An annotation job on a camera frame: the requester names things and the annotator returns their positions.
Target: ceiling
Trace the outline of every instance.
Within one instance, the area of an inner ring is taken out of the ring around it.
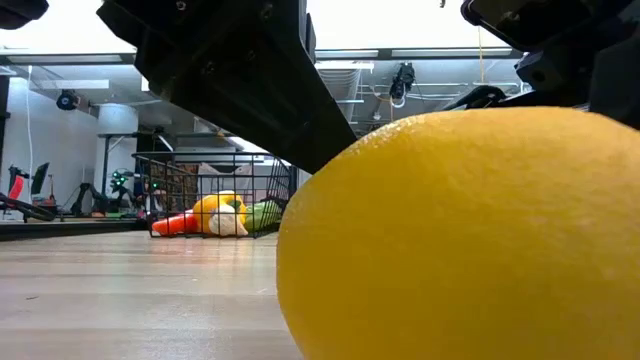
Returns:
[[[515,60],[421,60],[414,61],[416,83],[402,108],[393,109],[393,120],[407,116],[436,111],[460,93],[470,90],[483,81],[499,85],[509,93],[520,90],[520,80],[513,66]],[[353,62],[344,62],[350,67]],[[377,61],[373,70],[338,69],[320,70],[329,91],[351,123],[358,135],[392,120],[389,103],[380,101],[377,96],[386,99],[389,85],[398,71],[398,61]],[[23,76],[27,76],[26,67],[12,67]],[[84,99],[94,105],[120,103],[135,106],[140,114],[140,123],[150,127],[164,126],[167,131],[193,131],[194,115],[174,105],[158,100],[150,92],[142,91],[142,78],[132,65],[56,65],[35,66],[32,81],[37,88],[43,81],[49,81],[48,88],[39,92],[55,99],[62,89],[51,88],[52,80],[71,80],[79,86],[88,80],[108,80],[104,88],[76,89]],[[379,120],[374,119],[378,112]]]
[[[102,0],[48,0],[42,18],[0,30],[0,48],[38,53],[119,53],[133,50],[96,15]],[[460,14],[462,0],[306,0],[318,49],[475,47],[478,30]],[[504,46],[483,32],[483,45]]]

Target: black wire basket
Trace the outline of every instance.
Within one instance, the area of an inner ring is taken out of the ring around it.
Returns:
[[[152,237],[262,237],[278,230],[297,188],[297,169],[266,153],[133,157]]]

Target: black machinery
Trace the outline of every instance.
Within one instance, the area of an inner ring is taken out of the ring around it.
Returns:
[[[36,206],[18,200],[23,187],[29,187],[29,180],[33,180],[33,183],[30,186],[31,195],[39,194],[40,191],[42,191],[42,185],[44,184],[44,179],[46,177],[48,169],[49,163],[43,164],[38,167],[35,175],[31,176],[29,173],[23,171],[22,169],[11,166],[9,168],[9,194],[5,195],[0,192],[0,210],[3,213],[6,213],[6,211],[8,210],[17,210],[21,212],[23,221],[25,223],[29,220],[29,218],[37,219],[40,221],[53,221],[55,219],[55,213],[50,211],[52,209],[45,208],[43,206]]]
[[[41,2],[22,3],[38,10]],[[636,5],[465,0],[467,21],[524,53],[515,71],[533,91],[506,98],[483,87],[450,108],[588,104],[640,128]],[[106,0],[98,15],[137,47],[135,65],[154,93],[303,170],[317,171],[356,140],[313,65],[306,0]]]

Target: fluorescent light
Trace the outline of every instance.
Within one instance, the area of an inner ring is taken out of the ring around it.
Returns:
[[[121,63],[122,58],[118,55],[18,55],[7,56],[7,59],[14,64],[69,64],[69,63]]]
[[[108,89],[109,80],[32,80],[37,88],[50,89]]]
[[[318,59],[375,59],[378,50],[317,50]]]
[[[485,56],[508,56],[512,52],[511,48],[488,48],[482,49]],[[458,48],[458,49],[403,49],[393,50],[393,58],[438,58],[438,57],[480,57],[479,48]]]
[[[318,70],[369,70],[373,71],[373,62],[323,61],[316,64]]]

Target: white wall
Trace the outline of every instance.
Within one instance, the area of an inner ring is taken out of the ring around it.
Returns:
[[[12,164],[29,171],[29,142],[27,135],[27,81],[12,78],[9,86],[8,111],[11,118],[6,122],[0,192],[7,193],[9,166]],[[62,205],[82,182],[93,182],[96,156],[97,119],[80,111],[62,111],[55,101],[29,92],[31,113],[31,135],[33,139],[33,171],[49,162],[49,172],[54,176],[54,195]],[[49,196],[50,182],[45,180],[41,196]],[[84,211],[89,210],[90,200],[85,201]],[[20,200],[27,201],[25,188]]]

